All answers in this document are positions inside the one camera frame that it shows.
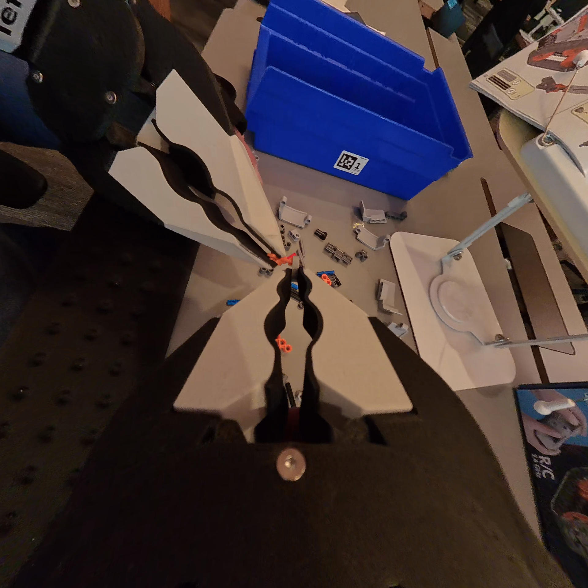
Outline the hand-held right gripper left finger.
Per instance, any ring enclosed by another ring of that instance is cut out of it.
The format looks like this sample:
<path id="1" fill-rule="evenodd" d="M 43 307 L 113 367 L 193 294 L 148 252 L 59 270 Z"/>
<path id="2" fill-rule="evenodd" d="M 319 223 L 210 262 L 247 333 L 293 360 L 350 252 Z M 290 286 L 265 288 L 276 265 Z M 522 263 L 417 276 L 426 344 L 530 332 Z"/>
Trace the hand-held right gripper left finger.
<path id="1" fill-rule="evenodd" d="M 226 311 L 173 403 L 177 412 L 233 420 L 258 440 L 275 439 L 288 419 L 282 350 L 292 270 L 276 270 Z"/>

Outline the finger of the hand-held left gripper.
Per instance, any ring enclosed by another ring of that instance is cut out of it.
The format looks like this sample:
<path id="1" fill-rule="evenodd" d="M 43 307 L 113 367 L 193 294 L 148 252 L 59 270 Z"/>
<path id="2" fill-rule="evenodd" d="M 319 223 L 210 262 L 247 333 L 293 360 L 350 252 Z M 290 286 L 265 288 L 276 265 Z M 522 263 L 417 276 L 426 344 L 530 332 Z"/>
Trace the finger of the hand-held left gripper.
<path id="1" fill-rule="evenodd" d="M 275 213 L 243 144 L 211 114 L 176 70 L 156 91 L 156 106 L 137 136 L 169 155 L 192 190 L 210 198 L 234 226 L 248 232 L 267 253 L 286 251 Z"/>
<path id="2" fill-rule="evenodd" d="M 264 268 L 276 262 L 216 202 L 190 188 L 168 154 L 148 145 L 119 151 L 109 174 L 166 228 L 218 252 Z"/>

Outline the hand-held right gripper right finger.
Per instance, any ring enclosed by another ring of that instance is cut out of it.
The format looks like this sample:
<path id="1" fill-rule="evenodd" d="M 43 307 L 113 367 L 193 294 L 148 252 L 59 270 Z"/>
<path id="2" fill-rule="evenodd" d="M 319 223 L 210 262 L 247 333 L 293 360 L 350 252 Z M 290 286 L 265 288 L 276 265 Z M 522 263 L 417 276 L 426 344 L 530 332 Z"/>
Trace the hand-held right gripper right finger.
<path id="1" fill-rule="evenodd" d="M 304 303 L 306 350 L 299 434 L 306 442 L 330 442 L 334 425 L 364 416 L 410 413 L 405 391 L 371 317 L 313 272 L 298 270 Z"/>

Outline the person's left forearm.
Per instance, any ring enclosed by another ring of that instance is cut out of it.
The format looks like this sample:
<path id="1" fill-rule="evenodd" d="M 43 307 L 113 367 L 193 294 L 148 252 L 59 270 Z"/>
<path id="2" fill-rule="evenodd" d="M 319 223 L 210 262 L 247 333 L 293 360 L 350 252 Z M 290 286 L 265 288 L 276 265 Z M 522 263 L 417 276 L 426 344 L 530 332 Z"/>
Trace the person's left forearm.
<path id="1" fill-rule="evenodd" d="M 28 64 L 1 52 L 1 142 L 58 150 L 60 141 L 35 112 L 28 94 Z"/>

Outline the person's left hand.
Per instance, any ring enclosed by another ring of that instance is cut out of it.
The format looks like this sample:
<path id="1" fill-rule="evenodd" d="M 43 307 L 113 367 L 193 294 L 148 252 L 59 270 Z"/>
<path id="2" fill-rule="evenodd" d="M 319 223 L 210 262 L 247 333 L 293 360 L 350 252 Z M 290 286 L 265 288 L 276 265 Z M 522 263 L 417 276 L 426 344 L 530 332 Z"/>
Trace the person's left hand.
<path id="1" fill-rule="evenodd" d="M 240 142 L 243 144 L 243 147 L 246 150 L 246 153 L 251 161 L 251 164 L 254 168 L 254 171 L 256 172 L 256 174 L 259 177 L 261 177 L 259 175 L 258 160 L 257 160 L 254 152 L 251 150 L 251 147 L 247 144 L 245 136 L 238 130 L 238 128 L 236 126 L 233 127 L 233 131 L 234 131 L 235 135 L 238 137 L 238 139 L 240 140 Z"/>

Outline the light grey boxy panel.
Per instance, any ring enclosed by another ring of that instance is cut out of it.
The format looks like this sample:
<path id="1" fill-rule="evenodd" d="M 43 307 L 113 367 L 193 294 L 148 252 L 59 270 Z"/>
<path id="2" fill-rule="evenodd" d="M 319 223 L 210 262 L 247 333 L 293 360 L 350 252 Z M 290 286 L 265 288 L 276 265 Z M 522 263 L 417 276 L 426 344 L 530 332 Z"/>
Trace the light grey boxy panel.
<path id="1" fill-rule="evenodd" d="M 384 278 L 378 280 L 376 292 L 378 311 L 387 315 L 401 316 L 403 313 L 396 305 L 396 285 Z"/>

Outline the white book stand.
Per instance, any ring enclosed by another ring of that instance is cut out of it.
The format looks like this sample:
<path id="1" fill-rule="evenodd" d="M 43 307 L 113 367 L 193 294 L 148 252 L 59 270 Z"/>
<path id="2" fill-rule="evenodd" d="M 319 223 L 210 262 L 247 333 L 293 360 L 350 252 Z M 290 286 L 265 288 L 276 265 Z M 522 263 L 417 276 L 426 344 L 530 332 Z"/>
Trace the white book stand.
<path id="1" fill-rule="evenodd" d="M 548 207 L 533 179 L 529 192 L 517 196 L 466 239 L 457 242 L 416 233 L 396 232 L 390 250 L 420 357 L 455 391 L 508 385 L 516 378 L 513 350 L 544 350 L 587 359 L 587 333 L 570 333 L 540 254 L 515 256 L 516 239 L 530 236 L 506 219 L 531 205 Z M 516 339 L 499 322 L 471 245 L 502 228 L 513 272 L 532 322 L 534 337 Z"/>

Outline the blue storage bin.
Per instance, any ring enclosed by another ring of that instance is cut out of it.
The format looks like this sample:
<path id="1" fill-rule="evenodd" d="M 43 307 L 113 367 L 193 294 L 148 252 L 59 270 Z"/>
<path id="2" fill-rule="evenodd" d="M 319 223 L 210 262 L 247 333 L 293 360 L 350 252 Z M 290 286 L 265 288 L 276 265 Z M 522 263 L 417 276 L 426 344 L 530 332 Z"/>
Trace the blue storage bin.
<path id="1" fill-rule="evenodd" d="M 473 157 L 443 70 L 323 1 L 270 1 L 246 93 L 254 147 L 405 201 Z"/>

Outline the black dimpled pad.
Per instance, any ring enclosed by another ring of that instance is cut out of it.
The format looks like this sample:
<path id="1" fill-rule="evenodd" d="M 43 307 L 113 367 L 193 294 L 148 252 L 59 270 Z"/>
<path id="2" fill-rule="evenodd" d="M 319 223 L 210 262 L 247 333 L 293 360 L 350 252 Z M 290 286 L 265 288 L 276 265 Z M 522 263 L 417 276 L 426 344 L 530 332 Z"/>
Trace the black dimpled pad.
<path id="1" fill-rule="evenodd" d="M 1 587 L 166 356 L 199 244 L 92 196 L 1 348 Z"/>

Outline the printed toy box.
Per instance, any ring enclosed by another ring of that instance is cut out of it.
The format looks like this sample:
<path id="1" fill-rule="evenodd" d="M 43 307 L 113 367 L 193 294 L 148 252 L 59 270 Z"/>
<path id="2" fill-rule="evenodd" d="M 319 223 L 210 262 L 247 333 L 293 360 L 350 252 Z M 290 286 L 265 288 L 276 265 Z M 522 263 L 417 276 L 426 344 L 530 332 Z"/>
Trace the printed toy box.
<path id="1" fill-rule="evenodd" d="M 587 382 L 520 385 L 513 396 L 541 538 L 587 587 Z"/>

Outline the dark teal container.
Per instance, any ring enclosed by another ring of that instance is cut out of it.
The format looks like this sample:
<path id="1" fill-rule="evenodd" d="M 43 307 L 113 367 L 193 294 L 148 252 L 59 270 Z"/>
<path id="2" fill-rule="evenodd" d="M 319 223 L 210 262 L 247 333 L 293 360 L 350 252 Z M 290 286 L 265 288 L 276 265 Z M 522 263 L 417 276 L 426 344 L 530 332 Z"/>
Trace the dark teal container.
<path id="1" fill-rule="evenodd" d="M 443 6 L 437 10 L 430 19 L 430 28 L 446 39 L 466 23 L 462 11 L 463 1 L 444 1 Z"/>

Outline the instruction booklet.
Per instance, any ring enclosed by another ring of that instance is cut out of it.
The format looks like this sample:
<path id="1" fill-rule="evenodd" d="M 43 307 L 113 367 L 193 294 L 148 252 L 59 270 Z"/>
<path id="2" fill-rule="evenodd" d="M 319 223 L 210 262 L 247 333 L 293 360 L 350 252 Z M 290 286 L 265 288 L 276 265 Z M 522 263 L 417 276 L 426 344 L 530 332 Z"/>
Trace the instruction booklet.
<path id="1" fill-rule="evenodd" d="M 587 7 L 471 82 L 587 176 Z"/>

